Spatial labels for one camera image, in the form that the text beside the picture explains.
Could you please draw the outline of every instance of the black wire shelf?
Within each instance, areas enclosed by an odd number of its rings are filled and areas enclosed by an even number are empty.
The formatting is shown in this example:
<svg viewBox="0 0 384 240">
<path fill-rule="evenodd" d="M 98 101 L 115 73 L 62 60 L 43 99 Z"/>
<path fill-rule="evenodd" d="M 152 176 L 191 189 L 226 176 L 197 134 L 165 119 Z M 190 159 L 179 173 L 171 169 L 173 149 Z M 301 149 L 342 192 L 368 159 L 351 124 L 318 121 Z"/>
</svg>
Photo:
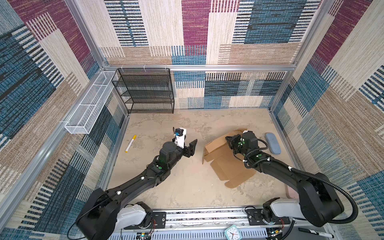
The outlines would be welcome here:
<svg viewBox="0 0 384 240">
<path fill-rule="evenodd" d="M 112 81 L 129 113 L 173 113 L 175 98 L 168 68 L 119 68 Z"/>
</svg>

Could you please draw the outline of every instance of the open cardboard box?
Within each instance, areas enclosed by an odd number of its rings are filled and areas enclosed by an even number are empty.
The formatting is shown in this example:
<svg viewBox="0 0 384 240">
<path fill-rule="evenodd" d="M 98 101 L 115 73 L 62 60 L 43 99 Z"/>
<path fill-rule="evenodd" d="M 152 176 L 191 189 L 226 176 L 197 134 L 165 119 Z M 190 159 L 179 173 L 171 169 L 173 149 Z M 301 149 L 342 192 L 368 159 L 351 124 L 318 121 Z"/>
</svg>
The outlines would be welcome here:
<svg viewBox="0 0 384 240">
<path fill-rule="evenodd" d="M 233 152 L 225 140 L 226 136 L 242 134 L 245 130 L 247 129 L 240 128 L 231 131 L 208 143 L 204 148 L 203 163 L 204 160 L 207 162 L 212 161 L 211 166 L 218 178 L 221 181 L 228 180 L 224 185 L 229 188 L 239 186 L 256 173 L 254 169 L 245 168 L 244 163 L 233 156 Z M 236 156 L 240 159 L 244 158 L 241 154 L 237 154 Z"/>
</svg>

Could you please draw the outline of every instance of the white mesh basket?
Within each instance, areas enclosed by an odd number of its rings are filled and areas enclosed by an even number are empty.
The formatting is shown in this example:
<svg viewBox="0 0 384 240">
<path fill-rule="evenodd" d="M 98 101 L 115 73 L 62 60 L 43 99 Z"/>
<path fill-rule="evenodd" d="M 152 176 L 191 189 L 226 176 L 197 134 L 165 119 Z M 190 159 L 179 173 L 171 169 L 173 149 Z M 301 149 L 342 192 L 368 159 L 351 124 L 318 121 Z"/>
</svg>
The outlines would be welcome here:
<svg viewBox="0 0 384 240">
<path fill-rule="evenodd" d="M 89 134 L 118 77 L 114 71 L 103 71 L 92 84 L 81 103 L 65 124 L 71 134 Z"/>
</svg>

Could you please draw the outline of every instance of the concrete floor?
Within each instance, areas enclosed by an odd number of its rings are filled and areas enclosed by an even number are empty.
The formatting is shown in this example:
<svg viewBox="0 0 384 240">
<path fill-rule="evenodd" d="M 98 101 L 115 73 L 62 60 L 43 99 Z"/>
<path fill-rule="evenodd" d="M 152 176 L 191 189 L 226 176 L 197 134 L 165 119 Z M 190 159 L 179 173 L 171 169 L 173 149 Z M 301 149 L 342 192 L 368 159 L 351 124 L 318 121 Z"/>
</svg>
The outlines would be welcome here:
<svg viewBox="0 0 384 240">
<path fill-rule="evenodd" d="M 210 163 L 202 164 L 205 144 L 229 131 L 246 127 L 264 140 L 266 132 L 274 133 L 282 153 L 273 156 L 291 165 L 267 109 L 175 109 L 174 114 L 132 114 L 108 188 L 140 174 L 159 154 L 163 143 L 172 140 L 172 127 L 187 129 L 186 144 L 198 139 L 195 155 L 181 158 L 164 182 L 131 203 L 143 201 L 158 209 L 258 205 L 273 197 L 286 198 L 285 185 L 271 176 L 257 172 L 237 188 L 230 189 L 224 186 L 225 181 L 218 179 Z M 134 134 L 137 138 L 125 153 Z"/>
</svg>

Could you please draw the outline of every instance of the white marker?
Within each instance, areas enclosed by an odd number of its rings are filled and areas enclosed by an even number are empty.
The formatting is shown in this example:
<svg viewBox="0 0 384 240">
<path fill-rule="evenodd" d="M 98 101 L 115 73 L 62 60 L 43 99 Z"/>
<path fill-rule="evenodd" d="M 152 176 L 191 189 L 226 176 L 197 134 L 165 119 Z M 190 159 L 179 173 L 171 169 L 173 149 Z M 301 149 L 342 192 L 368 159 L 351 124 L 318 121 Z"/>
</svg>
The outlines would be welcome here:
<svg viewBox="0 0 384 240">
<path fill-rule="evenodd" d="M 316 234 L 316 235 L 323 236 L 323 237 L 334 238 L 333 234 L 326 233 L 326 232 L 319 232 L 319 231 L 315 231 L 312 229 L 306 229 L 306 228 L 299 227 L 299 231 L 307 232 L 307 233 L 311 233 L 311 234 Z"/>
<path fill-rule="evenodd" d="M 125 152 L 128 152 L 128 149 L 131 147 L 133 140 L 135 140 L 135 138 L 136 138 L 136 135 L 134 135 L 133 138 L 131 139 L 131 142 L 128 144 L 127 149 L 125 149 Z"/>
</svg>

